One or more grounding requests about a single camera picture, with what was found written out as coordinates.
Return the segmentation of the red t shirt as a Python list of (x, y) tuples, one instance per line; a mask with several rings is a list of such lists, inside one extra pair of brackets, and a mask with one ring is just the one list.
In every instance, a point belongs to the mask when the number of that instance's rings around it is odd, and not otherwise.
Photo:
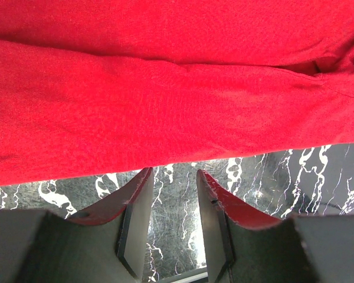
[(354, 1), (0, 1), (0, 186), (354, 143)]

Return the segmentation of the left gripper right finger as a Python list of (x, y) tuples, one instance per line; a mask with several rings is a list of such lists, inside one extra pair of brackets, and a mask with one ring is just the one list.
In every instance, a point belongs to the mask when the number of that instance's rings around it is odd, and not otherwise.
[(196, 182), (209, 282), (354, 282), (354, 215), (281, 220)]

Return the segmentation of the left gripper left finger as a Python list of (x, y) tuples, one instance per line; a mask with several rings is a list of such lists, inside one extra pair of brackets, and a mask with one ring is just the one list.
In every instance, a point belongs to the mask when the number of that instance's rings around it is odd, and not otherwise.
[(153, 169), (69, 218), (0, 210), (0, 282), (140, 282)]

